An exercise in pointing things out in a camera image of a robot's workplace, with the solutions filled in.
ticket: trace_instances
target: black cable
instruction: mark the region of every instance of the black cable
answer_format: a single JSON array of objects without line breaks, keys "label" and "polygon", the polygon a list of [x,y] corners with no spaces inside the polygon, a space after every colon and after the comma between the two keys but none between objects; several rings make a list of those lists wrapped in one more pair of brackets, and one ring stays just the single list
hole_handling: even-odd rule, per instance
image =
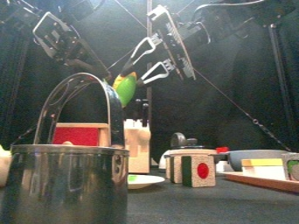
[{"label": "black cable", "polygon": [[203,4],[196,8],[195,12],[192,13],[191,21],[192,22],[195,21],[195,16],[203,8],[207,8],[207,7],[245,7],[245,6],[251,6],[255,4],[262,4],[266,1],[267,0],[258,0],[258,1],[250,2],[250,3],[208,3],[208,4]]}]

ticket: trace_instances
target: red block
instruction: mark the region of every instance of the red block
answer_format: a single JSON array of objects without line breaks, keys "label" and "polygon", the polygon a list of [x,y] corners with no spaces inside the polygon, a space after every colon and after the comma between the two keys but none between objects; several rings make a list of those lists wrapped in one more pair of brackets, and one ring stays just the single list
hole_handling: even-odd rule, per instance
[{"label": "red block", "polygon": [[99,129],[98,128],[63,128],[58,127],[54,133],[54,144],[72,142],[74,145],[99,145]]}]

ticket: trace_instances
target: wooden board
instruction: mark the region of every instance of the wooden board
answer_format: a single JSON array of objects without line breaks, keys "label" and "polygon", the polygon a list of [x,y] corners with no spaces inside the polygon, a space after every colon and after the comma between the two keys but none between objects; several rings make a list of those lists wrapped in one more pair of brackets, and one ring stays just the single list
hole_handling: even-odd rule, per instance
[{"label": "wooden board", "polygon": [[107,123],[96,122],[58,122],[56,127],[59,128],[95,128],[95,129],[107,129]]},{"label": "wooden board", "polygon": [[250,177],[245,176],[242,172],[227,172],[226,178],[254,186],[262,186],[291,193],[299,193],[299,181]]}]

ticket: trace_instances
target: metal bucket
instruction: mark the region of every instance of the metal bucket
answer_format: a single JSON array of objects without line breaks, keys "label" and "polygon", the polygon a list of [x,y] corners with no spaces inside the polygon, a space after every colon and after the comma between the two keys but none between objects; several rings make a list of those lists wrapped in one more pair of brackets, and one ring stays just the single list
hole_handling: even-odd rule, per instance
[{"label": "metal bucket", "polygon": [[[90,83],[106,92],[111,147],[55,145],[63,105]],[[48,97],[34,144],[12,147],[0,223],[127,223],[128,151],[115,146],[124,147],[115,91],[95,76],[75,74]]]}]

